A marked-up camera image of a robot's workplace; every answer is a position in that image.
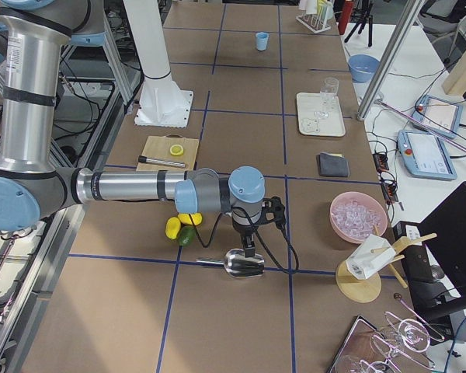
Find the wooden stand with base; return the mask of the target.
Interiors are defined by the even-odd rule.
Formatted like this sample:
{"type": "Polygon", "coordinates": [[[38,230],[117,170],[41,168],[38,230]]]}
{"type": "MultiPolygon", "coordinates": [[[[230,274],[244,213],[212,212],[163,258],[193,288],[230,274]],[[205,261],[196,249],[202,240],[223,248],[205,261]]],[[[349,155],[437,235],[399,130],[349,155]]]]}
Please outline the wooden stand with base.
{"type": "MultiPolygon", "coordinates": [[[[408,246],[436,237],[436,233],[420,236],[417,239],[410,239],[407,236],[402,236],[395,243],[390,243],[396,255],[385,267],[391,267],[392,263],[402,259],[404,256],[401,255],[401,252],[408,246]]],[[[346,260],[344,260],[336,269],[336,283],[339,290],[350,300],[359,303],[372,302],[381,292],[381,278],[378,272],[366,280],[358,280],[347,270],[346,260]]]]}

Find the pink bowl of ice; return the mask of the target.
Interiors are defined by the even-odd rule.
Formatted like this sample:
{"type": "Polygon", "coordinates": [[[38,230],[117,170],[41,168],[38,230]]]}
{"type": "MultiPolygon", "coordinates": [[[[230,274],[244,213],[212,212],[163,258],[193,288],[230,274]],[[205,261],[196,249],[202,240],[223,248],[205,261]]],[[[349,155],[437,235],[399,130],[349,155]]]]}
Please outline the pink bowl of ice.
{"type": "Polygon", "coordinates": [[[361,192],[337,195],[330,204],[329,220],[335,233],[347,242],[360,244],[369,235],[383,235],[388,227],[385,209],[361,192]]]}

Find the white paper box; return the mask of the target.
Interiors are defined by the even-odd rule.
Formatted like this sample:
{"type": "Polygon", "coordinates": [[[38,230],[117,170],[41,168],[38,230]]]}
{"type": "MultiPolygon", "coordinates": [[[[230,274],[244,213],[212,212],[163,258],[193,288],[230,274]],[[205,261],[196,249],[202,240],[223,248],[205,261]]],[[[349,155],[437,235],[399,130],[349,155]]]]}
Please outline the white paper box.
{"type": "Polygon", "coordinates": [[[366,280],[389,264],[395,255],[387,239],[369,235],[346,259],[346,267],[356,279],[366,280]]]}

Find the dark metal tray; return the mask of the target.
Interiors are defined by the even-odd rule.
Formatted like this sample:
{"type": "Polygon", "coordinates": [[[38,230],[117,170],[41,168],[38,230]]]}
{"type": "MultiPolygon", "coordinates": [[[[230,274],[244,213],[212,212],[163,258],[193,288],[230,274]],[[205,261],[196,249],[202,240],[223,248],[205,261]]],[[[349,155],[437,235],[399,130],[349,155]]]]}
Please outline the dark metal tray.
{"type": "Polygon", "coordinates": [[[392,372],[385,358],[371,346],[377,328],[358,315],[349,328],[327,372],[392,372]]]}

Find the light blue plastic cup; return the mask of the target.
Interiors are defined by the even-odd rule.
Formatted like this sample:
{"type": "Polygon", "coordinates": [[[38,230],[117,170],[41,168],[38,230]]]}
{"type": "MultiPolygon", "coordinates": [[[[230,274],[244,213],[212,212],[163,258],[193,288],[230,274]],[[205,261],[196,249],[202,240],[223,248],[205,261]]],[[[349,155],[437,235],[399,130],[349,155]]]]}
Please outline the light blue plastic cup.
{"type": "Polygon", "coordinates": [[[256,33],[256,50],[265,51],[269,43],[270,35],[267,32],[256,33]]]}

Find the black tripod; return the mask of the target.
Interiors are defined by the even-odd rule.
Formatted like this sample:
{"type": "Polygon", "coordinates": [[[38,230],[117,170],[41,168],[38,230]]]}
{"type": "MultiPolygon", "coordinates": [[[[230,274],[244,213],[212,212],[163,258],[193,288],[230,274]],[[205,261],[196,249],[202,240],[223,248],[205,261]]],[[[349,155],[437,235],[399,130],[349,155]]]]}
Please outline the black tripod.
{"type": "Polygon", "coordinates": [[[368,42],[367,46],[373,46],[373,15],[372,9],[374,7],[373,1],[362,1],[362,8],[360,10],[360,18],[358,22],[351,29],[349,34],[345,37],[344,43],[347,43],[354,33],[361,34],[366,26],[368,26],[368,42]]]}

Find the near teach pendant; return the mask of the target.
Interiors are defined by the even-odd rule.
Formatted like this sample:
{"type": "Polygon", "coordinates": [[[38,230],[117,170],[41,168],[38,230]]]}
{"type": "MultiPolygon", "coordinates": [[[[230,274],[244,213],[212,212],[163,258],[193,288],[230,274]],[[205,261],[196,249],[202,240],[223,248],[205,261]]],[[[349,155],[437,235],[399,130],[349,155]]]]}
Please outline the near teach pendant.
{"type": "Polygon", "coordinates": [[[457,178],[445,144],[438,137],[421,131],[400,130],[397,142],[404,165],[413,177],[433,180],[457,178]]]}

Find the green lime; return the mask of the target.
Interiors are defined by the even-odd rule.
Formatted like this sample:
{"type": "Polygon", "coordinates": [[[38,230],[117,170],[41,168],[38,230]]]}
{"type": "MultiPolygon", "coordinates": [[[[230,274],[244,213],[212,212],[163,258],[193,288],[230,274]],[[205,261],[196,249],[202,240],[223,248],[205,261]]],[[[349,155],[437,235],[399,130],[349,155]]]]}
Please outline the green lime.
{"type": "Polygon", "coordinates": [[[186,247],[189,246],[195,238],[195,228],[192,225],[184,225],[179,231],[177,241],[181,247],[186,247]]]}

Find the wooden cutting board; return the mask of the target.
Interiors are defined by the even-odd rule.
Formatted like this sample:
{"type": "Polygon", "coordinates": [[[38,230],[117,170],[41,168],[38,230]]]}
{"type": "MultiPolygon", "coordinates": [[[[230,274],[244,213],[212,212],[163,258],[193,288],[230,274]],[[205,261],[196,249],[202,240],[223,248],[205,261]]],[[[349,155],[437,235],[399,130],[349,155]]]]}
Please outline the wooden cutting board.
{"type": "Polygon", "coordinates": [[[171,166],[158,166],[152,164],[137,164],[137,171],[157,171],[160,169],[167,169],[172,171],[184,171],[193,170],[196,155],[199,147],[199,140],[195,138],[184,138],[181,136],[149,136],[141,155],[156,159],[165,159],[175,162],[186,163],[186,168],[176,168],[171,166]],[[169,147],[173,144],[181,144],[184,149],[184,155],[180,157],[174,157],[169,154],[169,147]]]}

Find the cream bear tray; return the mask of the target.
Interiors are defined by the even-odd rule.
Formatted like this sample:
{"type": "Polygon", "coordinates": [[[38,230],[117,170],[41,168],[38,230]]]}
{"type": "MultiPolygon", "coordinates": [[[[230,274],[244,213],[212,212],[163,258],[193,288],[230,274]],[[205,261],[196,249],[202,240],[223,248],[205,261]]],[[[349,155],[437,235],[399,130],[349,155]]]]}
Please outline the cream bear tray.
{"type": "Polygon", "coordinates": [[[320,93],[296,95],[298,130],[303,135],[340,138],[346,134],[339,98],[320,93]]]}

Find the aluminium frame post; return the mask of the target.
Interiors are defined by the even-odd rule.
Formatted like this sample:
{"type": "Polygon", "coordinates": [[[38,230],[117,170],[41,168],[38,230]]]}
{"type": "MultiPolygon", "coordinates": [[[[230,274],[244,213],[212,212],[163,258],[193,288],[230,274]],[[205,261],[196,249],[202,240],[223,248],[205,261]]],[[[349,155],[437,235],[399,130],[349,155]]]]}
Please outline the aluminium frame post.
{"type": "Polygon", "coordinates": [[[379,93],[381,86],[386,79],[391,66],[395,60],[396,55],[400,51],[405,38],[408,36],[409,30],[414,24],[420,9],[424,5],[423,0],[409,0],[407,1],[402,14],[399,17],[398,23],[394,28],[390,40],[384,53],[381,56],[380,64],[378,65],[377,71],[374,77],[370,80],[370,84],[361,100],[361,104],[356,113],[358,120],[365,120],[370,108],[375,101],[377,94],[379,93]]]}

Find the steel ice scoop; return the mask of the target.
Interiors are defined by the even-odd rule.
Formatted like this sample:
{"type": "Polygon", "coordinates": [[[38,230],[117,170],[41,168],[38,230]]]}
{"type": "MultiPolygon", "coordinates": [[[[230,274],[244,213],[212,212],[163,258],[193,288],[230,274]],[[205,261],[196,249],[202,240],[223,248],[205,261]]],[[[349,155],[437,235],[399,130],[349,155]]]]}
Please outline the steel ice scoop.
{"type": "Polygon", "coordinates": [[[246,256],[243,249],[230,249],[222,259],[197,258],[196,262],[220,265],[230,276],[237,278],[260,276],[265,269],[265,261],[260,254],[246,256]]]}

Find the clear wine glass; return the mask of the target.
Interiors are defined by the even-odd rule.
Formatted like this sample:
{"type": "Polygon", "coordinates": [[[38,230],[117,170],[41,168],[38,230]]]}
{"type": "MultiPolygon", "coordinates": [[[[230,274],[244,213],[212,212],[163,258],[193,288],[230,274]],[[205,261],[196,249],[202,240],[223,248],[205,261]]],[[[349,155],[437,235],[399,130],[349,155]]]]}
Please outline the clear wine glass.
{"type": "Polygon", "coordinates": [[[336,111],[336,98],[339,89],[339,80],[334,77],[324,79],[320,88],[321,109],[315,112],[318,119],[328,119],[336,111]]]}

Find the teach pendant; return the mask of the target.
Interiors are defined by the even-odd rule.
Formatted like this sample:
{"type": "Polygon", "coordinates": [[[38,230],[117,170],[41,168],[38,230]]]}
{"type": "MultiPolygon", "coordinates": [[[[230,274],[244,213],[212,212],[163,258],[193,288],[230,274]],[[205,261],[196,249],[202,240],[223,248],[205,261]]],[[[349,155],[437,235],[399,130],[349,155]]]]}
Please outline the teach pendant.
{"type": "Polygon", "coordinates": [[[413,177],[433,180],[457,178],[445,144],[438,137],[421,131],[400,130],[397,142],[404,165],[413,177]]]}
{"type": "Polygon", "coordinates": [[[431,95],[424,95],[412,112],[412,117],[454,139],[461,121],[463,108],[431,95]]]}

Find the blue bowl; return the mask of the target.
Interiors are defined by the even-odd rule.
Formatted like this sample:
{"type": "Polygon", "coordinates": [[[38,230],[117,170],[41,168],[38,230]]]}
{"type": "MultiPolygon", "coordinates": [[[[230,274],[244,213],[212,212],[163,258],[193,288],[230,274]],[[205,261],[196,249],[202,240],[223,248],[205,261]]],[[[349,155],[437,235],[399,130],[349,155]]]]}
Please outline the blue bowl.
{"type": "Polygon", "coordinates": [[[355,54],[349,57],[348,66],[353,82],[369,82],[379,67],[380,61],[367,54],[355,54]]]}

